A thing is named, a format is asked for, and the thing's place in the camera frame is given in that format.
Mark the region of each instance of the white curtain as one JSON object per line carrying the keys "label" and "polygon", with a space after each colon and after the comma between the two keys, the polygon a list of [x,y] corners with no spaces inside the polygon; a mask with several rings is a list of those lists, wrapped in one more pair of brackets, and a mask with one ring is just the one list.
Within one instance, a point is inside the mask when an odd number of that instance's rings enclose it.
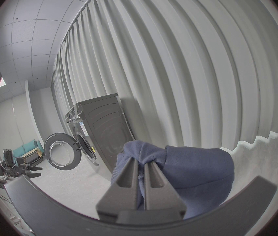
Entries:
{"label": "white curtain", "polygon": [[278,132],[278,25],[259,0],[90,0],[53,81],[63,123],[117,92],[136,139],[233,150]]}

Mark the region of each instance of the ceiling grid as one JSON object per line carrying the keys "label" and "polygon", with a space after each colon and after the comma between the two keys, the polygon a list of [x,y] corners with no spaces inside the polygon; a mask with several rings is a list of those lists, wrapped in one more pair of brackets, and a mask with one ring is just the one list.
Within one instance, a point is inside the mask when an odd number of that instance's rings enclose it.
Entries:
{"label": "ceiling grid", "polygon": [[6,0],[0,7],[0,102],[50,87],[56,54],[87,0]]}

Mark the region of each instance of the washing machine drum opening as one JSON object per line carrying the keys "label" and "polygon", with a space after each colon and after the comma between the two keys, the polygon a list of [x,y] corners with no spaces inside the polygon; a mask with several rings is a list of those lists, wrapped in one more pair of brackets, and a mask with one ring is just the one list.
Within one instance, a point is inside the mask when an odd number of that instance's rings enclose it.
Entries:
{"label": "washing machine drum opening", "polygon": [[79,133],[77,134],[77,138],[78,138],[78,142],[79,142],[84,154],[86,154],[90,158],[94,159],[94,154],[92,152],[92,148],[91,148],[90,144],[85,139],[83,139],[83,137]]}
{"label": "washing machine drum opening", "polygon": [[50,159],[57,166],[65,167],[74,161],[74,149],[66,142],[54,142],[50,146]]}

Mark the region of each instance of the navy blue cloth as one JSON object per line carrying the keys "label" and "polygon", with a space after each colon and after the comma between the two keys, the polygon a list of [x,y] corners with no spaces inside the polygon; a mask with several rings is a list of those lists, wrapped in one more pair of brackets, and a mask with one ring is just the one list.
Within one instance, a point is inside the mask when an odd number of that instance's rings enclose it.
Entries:
{"label": "navy blue cloth", "polygon": [[159,148],[143,141],[124,145],[117,156],[111,183],[114,183],[130,157],[139,162],[138,209],[144,201],[144,164],[155,161],[187,206],[184,219],[218,207],[229,195],[234,180],[232,157],[219,148]]}

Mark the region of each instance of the gray appliance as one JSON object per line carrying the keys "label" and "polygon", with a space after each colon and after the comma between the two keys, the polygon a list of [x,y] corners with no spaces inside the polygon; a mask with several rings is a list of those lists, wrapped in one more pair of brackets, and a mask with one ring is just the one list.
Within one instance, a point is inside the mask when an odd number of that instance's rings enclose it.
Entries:
{"label": "gray appliance", "polygon": [[[110,180],[117,155],[123,152],[125,143],[134,140],[117,96],[101,96],[74,105],[66,115],[73,137],[51,135],[45,142],[48,162],[60,170],[71,170],[80,163],[83,153],[95,172]],[[61,164],[54,159],[59,147],[69,154]]]}

